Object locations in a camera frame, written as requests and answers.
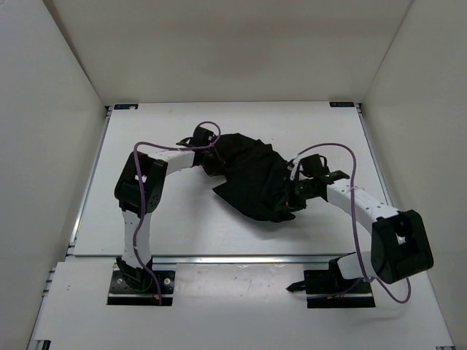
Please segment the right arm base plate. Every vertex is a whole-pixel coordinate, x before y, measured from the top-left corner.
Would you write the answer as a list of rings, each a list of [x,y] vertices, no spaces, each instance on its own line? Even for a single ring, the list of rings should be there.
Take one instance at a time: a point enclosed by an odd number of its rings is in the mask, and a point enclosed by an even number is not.
[[[362,279],[342,279],[328,270],[305,270],[302,281],[290,284],[291,293],[305,292],[308,309],[375,308],[371,285]]]

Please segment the black pleated skirt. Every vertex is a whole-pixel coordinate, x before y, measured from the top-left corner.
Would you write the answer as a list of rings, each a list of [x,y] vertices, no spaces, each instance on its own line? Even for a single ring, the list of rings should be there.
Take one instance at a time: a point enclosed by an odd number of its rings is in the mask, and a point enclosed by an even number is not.
[[[285,205],[287,161],[271,144],[240,133],[225,134],[215,145],[223,161],[217,176],[225,181],[212,191],[244,216],[264,222],[296,218]]]

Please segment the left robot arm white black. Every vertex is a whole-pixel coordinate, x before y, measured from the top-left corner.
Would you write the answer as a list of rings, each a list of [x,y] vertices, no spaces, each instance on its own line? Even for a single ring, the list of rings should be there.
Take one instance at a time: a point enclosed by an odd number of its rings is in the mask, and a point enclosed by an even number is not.
[[[125,223],[124,253],[117,266],[134,289],[147,289],[156,280],[152,272],[150,252],[150,221],[162,199],[166,177],[201,165],[215,150],[206,146],[161,147],[159,152],[140,152],[141,146],[157,147],[138,142],[131,151],[115,186],[114,196]]]

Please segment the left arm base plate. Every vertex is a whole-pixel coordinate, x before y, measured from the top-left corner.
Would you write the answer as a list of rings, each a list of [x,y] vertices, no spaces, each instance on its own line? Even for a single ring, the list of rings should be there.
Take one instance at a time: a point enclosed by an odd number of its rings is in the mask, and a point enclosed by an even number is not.
[[[161,293],[151,276],[144,277],[142,284],[137,284],[113,266],[112,277],[107,293],[107,305],[109,306],[172,306],[175,287],[176,271],[162,270],[161,266],[155,266],[153,273],[158,279]]]

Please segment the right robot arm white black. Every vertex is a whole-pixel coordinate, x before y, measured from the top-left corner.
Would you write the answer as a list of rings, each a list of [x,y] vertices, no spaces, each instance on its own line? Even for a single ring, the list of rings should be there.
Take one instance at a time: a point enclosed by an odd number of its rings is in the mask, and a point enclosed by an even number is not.
[[[322,198],[351,216],[352,227],[361,225],[371,236],[371,248],[329,262],[328,286],[343,292],[354,279],[378,279],[394,284],[431,269],[434,258],[424,222],[414,210],[401,211],[378,201],[342,171],[287,182],[294,200]]]

